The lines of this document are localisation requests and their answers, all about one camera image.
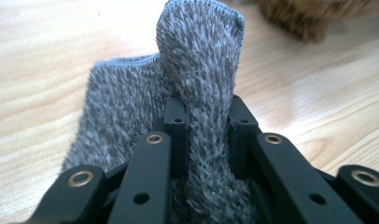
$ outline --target brown furry object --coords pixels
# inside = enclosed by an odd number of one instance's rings
[[[259,0],[262,14],[303,41],[320,42],[331,21],[379,15],[379,0]]]

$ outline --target tabletop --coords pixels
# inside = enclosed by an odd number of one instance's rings
[[[76,137],[92,65],[155,53],[165,1],[0,0],[0,223],[28,218]],[[234,92],[313,166],[379,171],[379,17],[335,21],[321,44],[246,18]]]

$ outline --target fuzzy fabric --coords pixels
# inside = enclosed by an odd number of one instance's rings
[[[303,41],[324,40],[330,22],[379,15],[379,0],[259,0],[269,21]]]
[[[97,63],[63,171],[105,171],[130,159],[138,137],[176,92],[189,113],[189,173],[174,180],[173,223],[254,223],[244,181],[229,166],[228,116],[244,18],[217,1],[173,0],[157,24],[159,54]]]

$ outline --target wooden table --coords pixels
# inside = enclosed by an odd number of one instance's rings
[[[0,223],[24,221],[75,139],[96,61],[156,52],[164,0],[0,0]],[[379,17],[335,22],[303,44],[246,17],[235,93],[265,132],[288,137],[317,168],[379,170]]]

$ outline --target microfiber cloth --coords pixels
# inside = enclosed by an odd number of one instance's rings
[[[229,166],[228,116],[244,25],[217,1],[168,1],[157,24],[159,53],[92,68],[63,171],[80,164],[109,171],[129,160],[176,93],[189,114],[189,173],[174,180],[172,222],[254,223],[247,185]]]

